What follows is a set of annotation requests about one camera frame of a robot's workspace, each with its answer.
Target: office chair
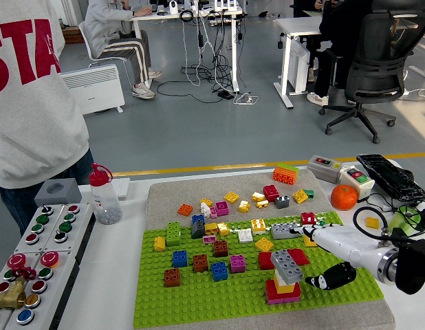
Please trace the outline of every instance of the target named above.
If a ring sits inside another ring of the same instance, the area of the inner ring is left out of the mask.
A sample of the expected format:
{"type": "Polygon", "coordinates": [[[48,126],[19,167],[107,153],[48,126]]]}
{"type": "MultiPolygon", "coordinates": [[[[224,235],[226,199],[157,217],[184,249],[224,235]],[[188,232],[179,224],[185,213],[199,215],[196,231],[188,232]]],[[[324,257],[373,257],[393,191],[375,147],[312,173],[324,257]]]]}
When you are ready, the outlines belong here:
{"type": "Polygon", "coordinates": [[[101,64],[102,62],[105,61],[112,61],[112,60],[120,60],[122,61],[122,63],[124,64],[124,68],[125,68],[125,72],[127,73],[127,78],[129,79],[129,84],[130,84],[130,88],[132,87],[131,81],[130,81],[130,76],[129,76],[129,71],[127,70],[127,66],[125,65],[125,63],[128,61],[127,58],[123,58],[123,57],[106,57],[106,58],[96,58],[94,57],[94,55],[91,52],[90,49],[90,44],[87,41],[87,35],[86,35],[86,29],[85,29],[85,21],[81,22],[78,27],[80,28],[81,34],[83,35],[84,38],[84,42],[86,44],[86,48],[87,48],[87,53],[89,55],[89,58],[93,61],[93,63],[89,64],[89,69],[91,68],[92,65],[95,64],[101,64]]]}
{"type": "Polygon", "coordinates": [[[395,116],[362,108],[397,100],[404,93],[404,64],[413,48],[425,34],[425,0],[374,0],[372,13],[362,21],[358,46],[349,69],[345,97],[356,102],[350,107],[323,106],[325,110],[345,112],[327,124],[331,127],[351,117],[359,118],[373,134],[373,143],[380,142],[378,132],[367,116],[386,118],[393,127],[395,116]]]}

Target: gray floor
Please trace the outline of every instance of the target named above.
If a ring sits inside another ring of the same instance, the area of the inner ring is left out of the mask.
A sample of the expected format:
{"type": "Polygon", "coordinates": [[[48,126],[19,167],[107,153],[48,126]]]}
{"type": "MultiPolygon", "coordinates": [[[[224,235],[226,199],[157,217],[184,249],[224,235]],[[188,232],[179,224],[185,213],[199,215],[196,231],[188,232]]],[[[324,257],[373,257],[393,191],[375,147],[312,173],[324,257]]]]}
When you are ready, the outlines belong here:
{"type": "MultiPolygon", "coordinates": [[[[385,121],[372,120],[380,134],[379,144],[371,143],[371,134],[359,120],[349,120],[335,126],[332,135],[324,134],[325,125],[339,113],[328,111],[318,115],[319,107],[306,101],[305,96],[292,96],[293,109],[286,109],[274,89],[279,81],[283,51],[277,49],[280,29],[275,18],[291,17],[288,1],[256,0],[249,3],[249,17],[242,32],[244,46],[239,59],[239,84],[242,92],[250,91],[259,101],[252,106],[233,105],[231,100],[204,104],[191,97],[157,95],[153,100],[134,98],[129,91],[127,77],[120,69],[124,90],[124,113],[115,109],[85,116],[90,134],[90,147],[97,162],[113,172],[143,171],[166,168],[186,168],[226,164],[252,164],[308,160],[318,154],[326,157],[355,157],[360,153],[399,155],[425,153],[425,98],[412,92],[411,101],[370,105],[370,109],[394,114],[396,125],[389,128],[385,121]],[[267,10],[274,16],[260,19],[258,14],[267,10]]],[[[151,89],[170,80],[185,80],[180,68],[185,66],[182,23],[145,23],[143,26],[151,41],[153,67],[163,75],[153,82],[151,89]]],[[[198,63],[197,30],[184,27],[188,64],[198,63]]],[[[207,27],[211,42],[216,29],[207,27]]],[[[226,28],[223,55],[231,60],[230,27],[226,28]]],[[[204,64],[211,65],[212,53],[206,50],[204,64]]],[[[84,69],[89,64],[84,44],[66,45],[61,56],[63,72],[84,69]]],[[[425,48],[418,46],[406,62],[425,68],[425,48]]],[[[168,94],[193,94],[212,102],[218,100],[211,93],[212,85],[202,81],[200,87],[187,82],[171,83],[160,87],[168,94]]],[[[408,90],[425,88],[425,79],[408,70],[408,90]]],[[[344,103],[342,91],[330,92],[331,103],[344,103]]],[[[414,172],[416,181],[425,189],[425,157],[398,159],[414,172]]],[[[19,231],[0,200],[0,270],[19,241],[19,231]]]]}

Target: water bottle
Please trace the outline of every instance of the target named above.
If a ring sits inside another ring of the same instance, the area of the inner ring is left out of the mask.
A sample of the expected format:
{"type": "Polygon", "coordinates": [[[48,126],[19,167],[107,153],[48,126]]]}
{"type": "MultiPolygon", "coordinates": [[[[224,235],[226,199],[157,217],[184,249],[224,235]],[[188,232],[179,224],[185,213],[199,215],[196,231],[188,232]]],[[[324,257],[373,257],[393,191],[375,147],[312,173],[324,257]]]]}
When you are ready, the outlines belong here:
{"type": "Polygon", "coordinates": [[[111,184],[113,175],[107,167],[93,163],[94,172],[89,175],[91,193],[94,196],[96,216],[104,225],[112,225],[122,218],[121,205],[111,184]]]}

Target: white sneaker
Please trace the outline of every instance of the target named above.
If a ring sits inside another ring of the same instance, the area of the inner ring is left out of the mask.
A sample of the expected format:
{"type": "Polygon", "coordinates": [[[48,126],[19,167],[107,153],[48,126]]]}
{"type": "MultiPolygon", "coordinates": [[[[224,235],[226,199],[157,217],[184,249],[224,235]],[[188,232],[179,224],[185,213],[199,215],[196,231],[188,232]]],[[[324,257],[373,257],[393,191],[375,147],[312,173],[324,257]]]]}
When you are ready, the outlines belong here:
{"type": "Polygon", "coordinates": [[[322,107],[323,105],[329,105],[329,96],[323,96],[322,98],[315,94],[314,92],[307,94],[307,100],[314,105],[319,105],[322,107]]]}
{"type": "Polygon", "coordinates": [[[137,98],[144,98],[148,100],[149,98],[154,98],[156,94],[154,94],[143,82],[141,82],[137,87],[133,86],[132,89],[133,96],[137,98]]]}
{"type": "Polygon", "coordinates": [[[309,75],[307,76],[307,82],[314,83],[315,82],[315,75],[314,75],[314,69],[309,69],[309,75]]]}
{"type": "Polygon", "coordinates": [[[153,69],[149,69],[149,79],[156,79],[162,75],[162,71],[155,71],[153,69]]]}

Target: green baseplate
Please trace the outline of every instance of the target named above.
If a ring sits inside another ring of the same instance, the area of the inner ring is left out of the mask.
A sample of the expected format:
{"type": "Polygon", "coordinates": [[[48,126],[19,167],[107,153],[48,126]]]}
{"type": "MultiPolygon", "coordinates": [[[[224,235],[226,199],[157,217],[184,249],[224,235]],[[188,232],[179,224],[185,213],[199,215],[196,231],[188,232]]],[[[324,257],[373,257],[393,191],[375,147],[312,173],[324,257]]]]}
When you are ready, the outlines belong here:
{"type": "MultiPolygon", "coordinates": [[[[316,218],[324,219],[326,223],[342,223],[336,212],[319,213],[316,218]]],[[[299,223],[300,216],[265,219],[265,225],[269,228],[273,223],[287,223],[293,220],[299,223]]],[[[251,228],[250,220],[227,224],[231,230],[251,228]]],[[[231,232],[228,236],[217,235],[217,239],[228,242],[229,255],[242,254],[246,261],[246,272],[231,274],[229,256],[214,257],[213,245],[204,244],[202,239],[191,239],[190,227],[181,228],[181,245],[166,247],[163,252],[156,252],[153,248],[153,240],[158,236],[165,237],[166,229],[146,230],[144,233],[133,321],[136,329],[384,298],[374,277],[365,269],[358,269],[355,281],[344,287],[323,291],[301,281],[299,302],[268,305],[265,284],[267,280],[274,278],[274,270],[261,270],[259,267],[259,251],[255,248],[255,243],[262,237],[273,242],[271,251],[302,249],[309,259],[309,265],[301,266],[303,278],[319,275],[327,268],[342,262],[341,259],[319,247],[305,247],[302,237],[274,240],[267,231],[266,234],[254,236],[253,243],[240,244],[237,233],[231,232]],[[181,285],[165,287],[164,271],[173,268],[173,251],[180,250],[186,250],[188,253],[188,267],[179,269],[181,285]],[[228,279],[215,282],[210,269],[207,272],[194,273],[193,256],[196,254],[206,254],[209,265],[224,261],[228,267],[228,279]]]]}

